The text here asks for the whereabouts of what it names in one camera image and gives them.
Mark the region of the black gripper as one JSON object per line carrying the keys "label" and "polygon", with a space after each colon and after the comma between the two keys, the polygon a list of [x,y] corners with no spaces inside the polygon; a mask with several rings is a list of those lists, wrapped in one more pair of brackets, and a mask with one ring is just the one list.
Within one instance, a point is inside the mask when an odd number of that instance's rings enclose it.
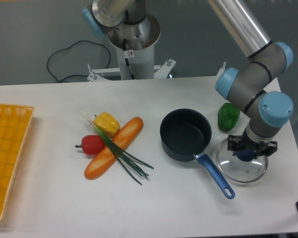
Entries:
{"label": "black gripper", "polygon": [[260,141],[257,143],[247,135],[229,135],[227,149],[232,152],[233,156],[236,156],[238,151],[253,151],[256,157],[269,157],[278,150],[278,143],[277,141],[270,141],[269,143]]}

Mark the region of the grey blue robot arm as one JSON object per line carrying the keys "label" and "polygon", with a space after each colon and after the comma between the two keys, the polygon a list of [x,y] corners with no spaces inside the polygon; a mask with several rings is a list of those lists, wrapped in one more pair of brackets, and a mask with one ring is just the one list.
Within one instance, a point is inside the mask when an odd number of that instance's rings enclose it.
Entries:
{"label": "grey blue robot arm", "polygon": [[[228,150],[242,161],[270,156],[277,150],[273,137],[289,120],[293,103],[265,87],[293,62],[291,48],[273,42],[241,0],[212,0],[210,5],[249,59],[243,70],[224,69],[215,89],[246,114],[250,121],[241,136],[228,138]],[[116,48],[123,80],[165,78],[170,67],[154,69],[154,45],[160,25],[147,13],[143,0],[95,0],[82,10],[94,33],[106,36]]]}

